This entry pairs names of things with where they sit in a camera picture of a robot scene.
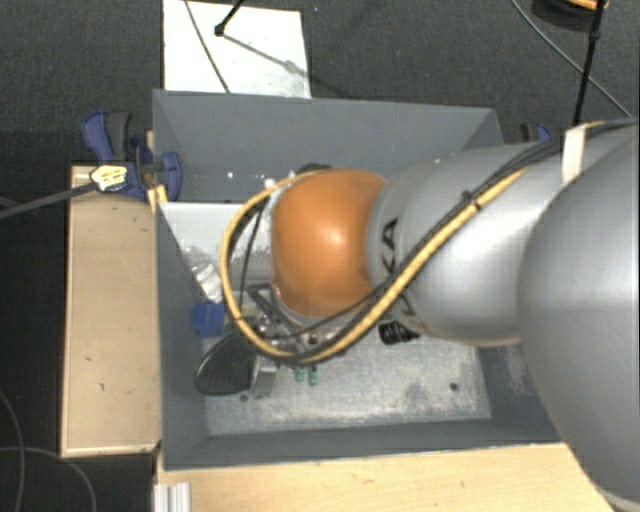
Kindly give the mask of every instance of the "metal rod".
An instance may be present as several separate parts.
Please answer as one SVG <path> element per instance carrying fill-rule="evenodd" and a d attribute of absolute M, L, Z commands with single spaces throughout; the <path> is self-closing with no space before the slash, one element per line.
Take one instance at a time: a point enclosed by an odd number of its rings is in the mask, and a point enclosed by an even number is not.
<path fill-rule="evenodd" d="M 593 63 L 596 43 L 598 42 L 598 39 L 600 39 L 600 22 L 602 21 L 602 14 L 604 12 L 604 5 L 606 1 L 607 0 L 598 0 L 596 13 L 593 17 L 593 23 L 591 24 L 591 31 L 589 32 L 589 47 L 584 61 L 582 80 L 580 81 L 580 91 L 578 92 L 578 100 L 576 101 L 576 110 L 573 114 L 574 126 L 580 124 L 582 120 L 582 106 L 584 105 L 584 97 L 587 93 L 587 84 L 589 83 L 589 73 L 591 72 L 591 64 Z"/>
<path fill-rule="evenodd" d="M 238 12 L 238 9 L 240 9 L 240 6 L 244 2 L 245 0 L 238 0 L 229 11 L 229 14 L 227 14 L 227 16 L 218 25 L 216 25 L 216 28 L 213 30 L 213 33 L 216 36 L 222 37 L 224 35 L 224 29 L 227 27 L 227 23 L 231 21 L 231 18 L 233 18 L 235 13 Z"/>

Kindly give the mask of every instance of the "orange object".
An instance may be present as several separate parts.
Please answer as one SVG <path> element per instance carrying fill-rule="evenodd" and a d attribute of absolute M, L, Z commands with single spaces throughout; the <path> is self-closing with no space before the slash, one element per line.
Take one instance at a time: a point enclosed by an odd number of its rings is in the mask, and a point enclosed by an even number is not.
<path fill-rule="evenodd" d="M 584 7 L 585 9 L 590 9 L 592 11 L 595 11 L 598 6 L 598 2 L 596 0 L 567 0 L 567 1 L 571 4 L 577 5 L 578 7 Z M 607 2 L 604 5 L 605 9 L 607 7 L 609 7 L 609 2 Z"/>
<path fill-rule="evenodd" d="M 371 291 L 365 235 L 384 185 L 368 171 L 331 169 L 282 193 L 271 220 L 271 251 L 274 290 L 288 308 L 325 318 Z"/>

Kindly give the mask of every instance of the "cable connector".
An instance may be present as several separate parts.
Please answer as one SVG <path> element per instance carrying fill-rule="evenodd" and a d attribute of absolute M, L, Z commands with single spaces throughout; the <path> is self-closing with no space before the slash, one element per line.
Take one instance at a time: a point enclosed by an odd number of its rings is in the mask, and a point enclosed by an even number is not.
<path fill-rule="evenodd" d="M 462 193 L 462 199 L 466 201 L 467 204 L 472 204 L 473 206 L 475 206 L 478 211 L 482 210 L 482 206 L 478 203 L 478 201 L 476 201 L 474 195 L 468 190 L 465 190 Z"/>

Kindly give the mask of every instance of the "green connector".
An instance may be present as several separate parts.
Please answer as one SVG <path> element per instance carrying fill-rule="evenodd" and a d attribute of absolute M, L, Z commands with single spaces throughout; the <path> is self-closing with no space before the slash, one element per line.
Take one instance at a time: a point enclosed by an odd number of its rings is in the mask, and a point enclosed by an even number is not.
<path fill-rule="evenodd" d="M 307 371 L 309 376 L 309 386 L 315 386 L 318 384 L 318 368 L 316 366 L 312 366 Z"/>
<path fill-rule="evenodd" d="M 307 373 L 307 369 L 304 366 L 296 366 L 293 370 L 293 376 L 296 382 L 304 381 L 304 374 Z"/>

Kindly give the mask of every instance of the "gray bin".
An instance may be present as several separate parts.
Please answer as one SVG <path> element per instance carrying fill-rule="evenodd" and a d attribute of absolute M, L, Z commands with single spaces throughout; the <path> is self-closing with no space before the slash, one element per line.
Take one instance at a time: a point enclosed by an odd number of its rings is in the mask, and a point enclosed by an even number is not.
<path fill-rule="evenodd" d="M 271 398 L 205 397 L 193 385 L 207 341 L 182 251 L 216 252 L 229 211 L 309 162 L 389 178 L 421 161 L 502 144 L 488 109 L 156 91 L 156 154 L 177 151 L 180 201 L 157 210 L 162 443 L 167 470 L 457 450 L 558 437 L 518 346 L 478 350 L 372 333 L 320 366 L 310 388 L 278 374 Z"/>

